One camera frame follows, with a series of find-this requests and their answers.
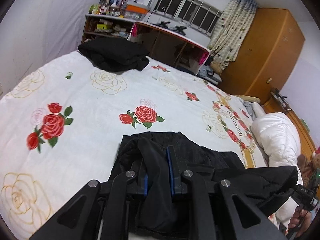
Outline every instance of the bed headboard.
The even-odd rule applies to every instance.
[[[285,113],[273,97],[270,98],[269,101],[267,101],[263,105],[263,109],[266,113]],[[285,114],[289,117],[291,122],[295,125],[295,127],[298,130],[301,143],[301,154],[305,155],[308,158],[308,160],[310,160],[312,154],[316,152],[316,146],[313,143],[313,140],[311,139],[308,130],[293,110],[289,110]]]

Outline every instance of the white bedspread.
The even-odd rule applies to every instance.
[[[108,180],[122,135],[180,131],[246,167],[266,166],[239,98],[152,59],[116,75],[72,52],[4,96],[0,116],[0,214],[18,239],[89,180]]]

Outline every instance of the gray cloth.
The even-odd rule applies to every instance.
[[[221,77],[217,73],[214,73],[212,68],[210,68],[209,66],[206,66],[206,65],[203,65],[201,68],[199,68],[199,72],[198,72],[197,76],[201,77],[201,78],[208,77],[208,78],[210,78],[210,81],[214,80],[214,84],[216,84],[216,85],[222,81]]]
[[[199,68],[199,72],[197,74],[198,77],[206,77],[208,74],[210,76],[213,75],[213,70],[209,66],[203,65],[201,68]]]
[[[256,114],[254,113],[254,110],[253,110],[253,106],[252,106],[253,103],[248,102],[248,101],[244,101],[243,105],[247,109],[247,111],[248,111],[249,115],[251,116],[252,120],[254,121],[255,119],[257,119],[257,116],[256,116]]]

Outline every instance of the black clothing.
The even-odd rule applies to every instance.
[[[182,133],[145,132],[123,136],[109,180],[144,159],[148,173],[148,195],[139,205],[131,223],[162,236],[185,236],[188,231],[188,202],[173,203],[169,184],[166,148],[172,145],[177,158],[215,168],[213,181],[228,179],[266,216],[273,214],[289,198],[298,179],[297,168],[245,169],[233,152],[217,152],[188,140]]]
[[[100,69],[110,72],[144,69],[149,51],[122,38],[99,38],[78,46],[78,50]]]

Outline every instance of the human hand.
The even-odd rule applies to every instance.
[[[295,212],[292,215],[292,218],[290,219],[288,229],[295,228],[299,224],[299,216],[301,217],[301,219],[304,217],[304,221],[302,222],[300,230],[298,231],[295,237],[301,236],[305,231],[307,231],[307,229],[311,225],[311,213],[304,209],[301,209],[300,207],[296,207]]]

